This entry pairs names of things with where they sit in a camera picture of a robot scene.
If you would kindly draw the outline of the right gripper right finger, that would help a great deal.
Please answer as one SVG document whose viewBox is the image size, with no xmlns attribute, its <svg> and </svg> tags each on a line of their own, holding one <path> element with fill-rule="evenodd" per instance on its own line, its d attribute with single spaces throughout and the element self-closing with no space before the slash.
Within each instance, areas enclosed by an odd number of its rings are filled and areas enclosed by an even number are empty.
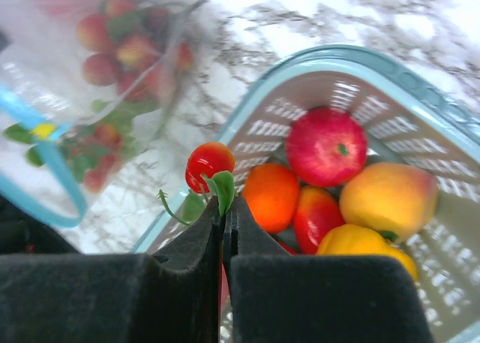
<svg viewBox="0 0 480 343">
<path fill-rule="evenodd" d="M 390 257 L 292 255 L 237 197 L 223 261 L 236 342 L 431 342 L 410 274 Z"/>
</svg>

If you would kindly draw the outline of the red toy strawberries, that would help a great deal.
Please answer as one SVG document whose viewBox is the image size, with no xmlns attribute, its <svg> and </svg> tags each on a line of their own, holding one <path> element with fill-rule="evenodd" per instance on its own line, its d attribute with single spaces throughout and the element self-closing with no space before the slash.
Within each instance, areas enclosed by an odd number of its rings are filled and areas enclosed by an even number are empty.
<svg viewBox="0 0 480 343">
<path fill-rule="evenodd" d="M 106 0 L 76 26 L 90 51 L 83 79 L 113 90 L 95 98 L 62 153 L 76 181 L 98 194 L 163 127 L 179 81 L 194 62 L 184 24 L 194 6 L 148 0 Z"/>
</svg>

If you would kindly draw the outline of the blue plastic strip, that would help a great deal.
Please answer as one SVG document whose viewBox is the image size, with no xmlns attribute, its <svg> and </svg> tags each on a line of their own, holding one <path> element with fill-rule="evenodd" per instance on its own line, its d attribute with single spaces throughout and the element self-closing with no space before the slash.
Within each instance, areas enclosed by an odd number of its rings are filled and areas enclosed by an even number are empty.
<svg viewBox="0 0 480 343">
<path fill-rule="evenodd" d="M 77 40 L 79 21 L 105 1 L 1 0 L 1 195 L 54 227 L 77 226 L 99 195 L 76 181 L 62 145 L 92 113 L 92 101 L 113 94 L 83 79 L 90 51 Z M 208 0 L 148 1 L 195 7 L 184 24 L 194 53 L 198 10 Z M 181 76 L 165 123 L 190 70 Z"/>
</svg>

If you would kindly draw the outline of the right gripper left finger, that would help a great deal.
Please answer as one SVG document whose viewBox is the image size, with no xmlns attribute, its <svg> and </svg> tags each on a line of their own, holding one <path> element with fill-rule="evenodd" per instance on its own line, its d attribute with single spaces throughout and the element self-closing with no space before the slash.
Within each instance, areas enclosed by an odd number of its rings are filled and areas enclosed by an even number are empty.
<svg viewBox="0 0 480 343">
<path fill-rule="evenodd" d="M 3 342 L 216 342 L 222 220 L 212 200 L 154 254 L 87 255 L 1 201 Z"/>
</svg>

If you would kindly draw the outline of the red toy cherries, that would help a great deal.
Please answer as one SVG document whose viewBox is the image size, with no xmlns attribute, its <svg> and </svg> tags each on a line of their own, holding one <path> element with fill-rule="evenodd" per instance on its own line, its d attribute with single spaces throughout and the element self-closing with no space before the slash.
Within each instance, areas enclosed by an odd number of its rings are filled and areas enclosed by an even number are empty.
<svg viewBox="0 0 480 343">
<path fill-rule="evenodd" d="M 189 226 L 203 213 L 212 197 L 217 198 L 220 215 L 225 215 L 236 195 L 233 170 L 235 159 L 230 149 L 216 141 L 198 146 L 187 160 L 185 181 L 188 194 L 180 215 L 175 214 L 168 205 L 167 195 L 159 191 L 157 198 L 170 217 Z"/>
</svg>

